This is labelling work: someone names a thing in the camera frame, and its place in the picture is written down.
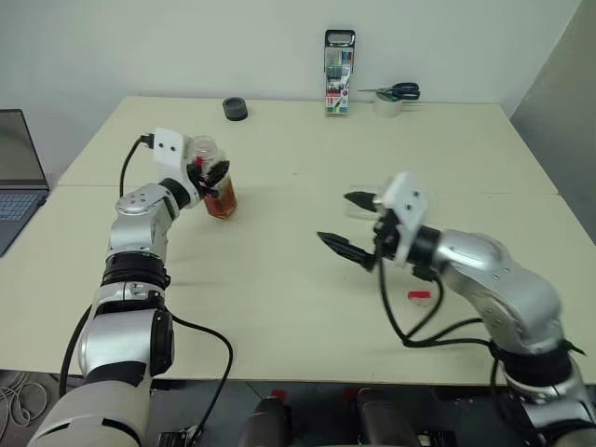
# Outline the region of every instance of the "scissors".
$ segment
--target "scissors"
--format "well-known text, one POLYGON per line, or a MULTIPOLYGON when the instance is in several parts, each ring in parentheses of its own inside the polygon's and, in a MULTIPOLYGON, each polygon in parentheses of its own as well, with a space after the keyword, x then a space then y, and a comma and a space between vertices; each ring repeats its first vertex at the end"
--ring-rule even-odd
POLYGON ((374 91, 376 93, 384 93, 393 96, 399 100, 415 101, 420 98, 420 86, 415 82, 399 82, 391 87, 386 88, 368 88, 358 91, 374 91))

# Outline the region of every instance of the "laptop keyboard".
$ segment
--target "laptop keyboard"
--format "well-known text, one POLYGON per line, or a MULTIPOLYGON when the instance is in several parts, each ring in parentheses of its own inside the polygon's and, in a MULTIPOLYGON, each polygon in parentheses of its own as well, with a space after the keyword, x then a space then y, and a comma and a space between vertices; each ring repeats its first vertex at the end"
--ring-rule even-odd
POLYGON ((36 200, 37 194, 0 194, 0 222, 19 221, 36 200))

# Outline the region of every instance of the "orange liquid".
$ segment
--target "orange liquid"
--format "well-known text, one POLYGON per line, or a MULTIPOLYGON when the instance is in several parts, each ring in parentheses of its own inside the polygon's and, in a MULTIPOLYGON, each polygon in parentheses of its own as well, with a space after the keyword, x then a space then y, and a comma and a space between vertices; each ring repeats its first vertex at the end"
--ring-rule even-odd
POLYGON ((237 204, 236 194, 234 194, 234 187, 229 176, 223 178, 217 185, 217 191, 219 193, 217 197, 205 197, 205 206, 211 216, 226 219, 232 215, 237 204))

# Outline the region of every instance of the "laptop screen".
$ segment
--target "laptop screen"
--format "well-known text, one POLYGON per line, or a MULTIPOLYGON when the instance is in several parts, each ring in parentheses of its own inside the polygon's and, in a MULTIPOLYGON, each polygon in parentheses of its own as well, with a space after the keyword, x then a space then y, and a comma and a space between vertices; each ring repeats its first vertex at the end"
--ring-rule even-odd
POLYGON ((47 188, 21 110, 0 110, 0 188, 47 188))

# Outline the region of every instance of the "robotic arm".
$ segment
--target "robotic arm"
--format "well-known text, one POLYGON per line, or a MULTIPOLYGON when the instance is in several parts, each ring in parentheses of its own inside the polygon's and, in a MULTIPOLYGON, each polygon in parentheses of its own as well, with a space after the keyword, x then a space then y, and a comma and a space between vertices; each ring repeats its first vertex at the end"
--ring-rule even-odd
POLYGON ((165 307, 167 233, 204 194, 192 163, 192 141, 166 129, 146 138, 164 176, 121 197, 102 284, 78 345, 85 384, 62 397, 29 445, 140 447, 149 386, 174 358, 172 317, 165 307))
MULTIPOLYGON (((498 241, 480 234, 423 226, 428 203, 410 173, 390 180, 377 195, 346 195, 380 213, 377 251, 400 267, 429 268, 481 315, 503 362, 515 406, 511 416, 530 423, 543 443, 596 446, 594 409, 576 363, 569 357, 552 285, 516 264, 498 241)), ((371 270, 370 255, 334 234, 319 236, 338 254, 371 270)))

